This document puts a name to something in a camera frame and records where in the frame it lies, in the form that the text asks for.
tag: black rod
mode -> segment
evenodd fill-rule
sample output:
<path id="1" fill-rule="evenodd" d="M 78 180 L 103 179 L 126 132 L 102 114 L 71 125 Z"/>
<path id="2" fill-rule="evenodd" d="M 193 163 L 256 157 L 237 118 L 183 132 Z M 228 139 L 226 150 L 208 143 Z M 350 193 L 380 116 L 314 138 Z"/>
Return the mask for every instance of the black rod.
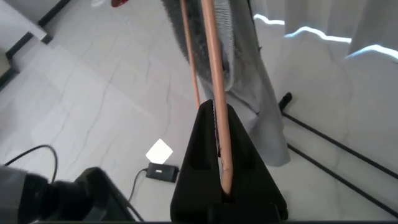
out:
<path id="1" fill-rule="evenodd" d="M 315 159 L 312 159 L 310 156 L 306 155 L 304 152 L 294 148 L 290 144 L 288 144 L 287 147 L 290 150 L 292 150 L 295 153 L 297 153 L 298 155 L 300 155 L 301 157 L 303 157 L 304 159 L 306 159 L 307 161 L 311 162 L 313 165 L 317 166 L 319 169 L 325 171 L 327 174 L 329 174 L 332 177 L 334 177 L 336 180 L 340 181 L 345 186 L 349 187 L 351 190 L 354 190 L 356 193 L 358 193 L 361 196 L 363 196 L 364 198 L 368 199 L 370 202 L 372 202 L 373 204 L 377 205 L 379 208 L 381 208 L 384 211 L 388 212 L 392 216 L 398 218 L 398 213 L 396 211 L 394 211 L 392 208 L 388 207 L 387 205 L 385 205 L 384 203 L 380 202 L 376 198 L 370 196 L 369 194 L 367 194 L 363 190 L 359 189 L 357 186 L 355 186 L 354 184 L 352 184 L 348 180 L 342 178 L 340 175 L 338 175 L 338 174 L 334 173 L 333 171 L 331 171 L 330 169 L 326 168 L 324 165 L 320 164 Z"/>
<path id="2" fill-rule="evenodd" d="M 361 159 L 364 162 L 367 162 L 369 165 L 377 168 L 378 170 L 390 175 L 391 177 L 395 178 L 398 180 L 398 174 L 396 174 L 395 172 L 393 172 L 392 170 L 378 164 L 377 162 L 374 162 L 373 160 L 371 160 L 370 158 L 354 151 L 353 149 L 349 148 L 348 146 L 345 146 L 344 144 L 332 139 L 331 137 L 327 136 L 326 134 L 321 133 L 320 131 L 316 130 L 315 128 L 301 122 L 300 120 L 294 118 L 293 116 L 283 112 L 283 110 L 285 109 L 285 107 L 287 106 L 287 104 L 292 100 L 292 94 L 291 93 L 287 93 L 283 99 L 280 101 L 279 103 L 279 109 L 282 113 L 282 116 L 284 116 L 285 118 L 293 121 L 294 123 L 300 125 L 301 127 L 311 131 L 312 133 L 316 134 L 317 136 L 320 136 L 321 138 L 323 138 L 324 140 L 338 146 L 340 149 L 350 153 L 351 155 L 357 157 L 358 159 Z"/>

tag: gray towel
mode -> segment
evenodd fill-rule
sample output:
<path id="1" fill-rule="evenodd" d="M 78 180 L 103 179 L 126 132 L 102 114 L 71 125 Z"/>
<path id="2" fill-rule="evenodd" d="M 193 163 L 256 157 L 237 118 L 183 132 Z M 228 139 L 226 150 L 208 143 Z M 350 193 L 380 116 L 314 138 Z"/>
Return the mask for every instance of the gray towel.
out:
<path id="1" fill-rule="evenodd" d="M 180 0 L 163 0 L 185 58 L 187 44 Z M 188 20 L 197 75 L 208 99 L 213 99 L 210 63 L 200 1 L 187 0 Z M 235 109 L 263 161 L 281 166 L 290 161 L 274 89 L 261 60 L 249 3 L 215 0 L 227 102 Z"/>

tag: power cord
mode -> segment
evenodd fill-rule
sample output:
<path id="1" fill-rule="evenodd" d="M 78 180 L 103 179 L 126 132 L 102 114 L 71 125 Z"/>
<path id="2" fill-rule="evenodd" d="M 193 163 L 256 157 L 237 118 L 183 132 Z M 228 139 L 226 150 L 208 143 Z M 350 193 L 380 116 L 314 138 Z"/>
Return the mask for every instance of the power cord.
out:
<path id="1" fill-rule="evenodd" d="M 133 195 L 133 193 L 134 193 L 134 189 L 136 188 L 136 183 L 137 183 L 137 179 L 138 179 L 138 176 L 139 176 L 139 174 L 141 173 L 141 172 L 147 172 L 147 168 L 145 168 L 145 169 L 142 169 L 142 170 L 140 170 L 138 173 L 137 173 L 137 175 L 136 175 L 136 178 L 134 179 L 134 183 L 133 183 L 133 185 L 132 185 L 132 190 L 131 190 L 131 194 L 130 194 L 130 197 L 129 197 L 129 202 L 131 201 L 131 199 L 132 199 L 132 195 Z M 141 217 L 141 215 L 137 212 L 137 210 L 131 205 L 131 204 L 128 204 L 128 207 L 134 212 L 134 214 L 136 214 L 136 216 L 138 217 L 138 219 L 141 221 L 141 222 L 144 222 L 144 219 Z"/>
<path id="2" fill-rule="evenodd" d="M 57 176 L 57 171 L 58 171 L 58 156 L 57 156 L 57 152 L 55 151 L 55 149 L 54 149 L 52 146 L 50 146 L 50 145 L 40 145 L 40 146 L 33 147 L 32 149 L 29 149 L 28 151 L 26 151 L 26 152 L 20 154 L 19 156 L 17 156 L 17 157 L 15 157 L 15 158 L 11 159 L 10 161 L 6 162 L 6 163 L 5 163 L 5 166 L 9 166 L 9 165 L 11 165 L 13 162 L 17 161 L 18 159 L 20 159 L 20 158 L 26 156 L 27 154 L 29 154 L 29 153 L 31 153 L 31 152 L 33 152 L 33 151 L 36 151 L 36 150 L 38 150 L 38 149 L 45 148 L 45 147 L 48 148 L 48 149 L 52 152 L 52 154 L 54 155 L 54 173 L 53 173 L 52 179 L 51 179 L 51 183 L 52 183 L 52 182 L 55 181 L 55 177 Z"/>

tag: fabric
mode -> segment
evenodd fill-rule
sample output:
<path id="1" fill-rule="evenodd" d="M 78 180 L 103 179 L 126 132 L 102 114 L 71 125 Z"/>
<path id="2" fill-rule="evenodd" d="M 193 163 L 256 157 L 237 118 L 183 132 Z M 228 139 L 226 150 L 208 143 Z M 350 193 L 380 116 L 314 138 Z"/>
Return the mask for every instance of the fabric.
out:
<path id="1" fill-rule="evenodd" d="M 185 58 L 179 0 L 164 0 L 177 42 Z M 210 64 L 199 1 L 188 1 L 188 20 L 197 75 L 207 99 L 213 99 Z M 275 93 L 261 60 L 247 1 L 215 0 L 216 23 L 223 56 L 227 102 L 235 109 L 262 160 L 269 166 L 290 161 Z"/>
<path id="2" fill-rule="evenodd" d="M 251 0 L 254 14 L 285 22 L 285 33 L 303 26 L 352 39 L 348 54 L 369 45 L 398 50 L 396 0 Z"/>

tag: red object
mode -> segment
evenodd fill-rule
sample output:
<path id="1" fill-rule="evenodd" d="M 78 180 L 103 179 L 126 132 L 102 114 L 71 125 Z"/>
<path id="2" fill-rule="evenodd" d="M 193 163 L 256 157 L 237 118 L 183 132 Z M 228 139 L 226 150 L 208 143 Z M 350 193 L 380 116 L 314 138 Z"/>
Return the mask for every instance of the red object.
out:
<path id="1" fill-rule="evenodd" d="M 119 7 L 128 1 L 129 0 L 112 0 L 111 5 L 112 5 L 112 7 Z"/>

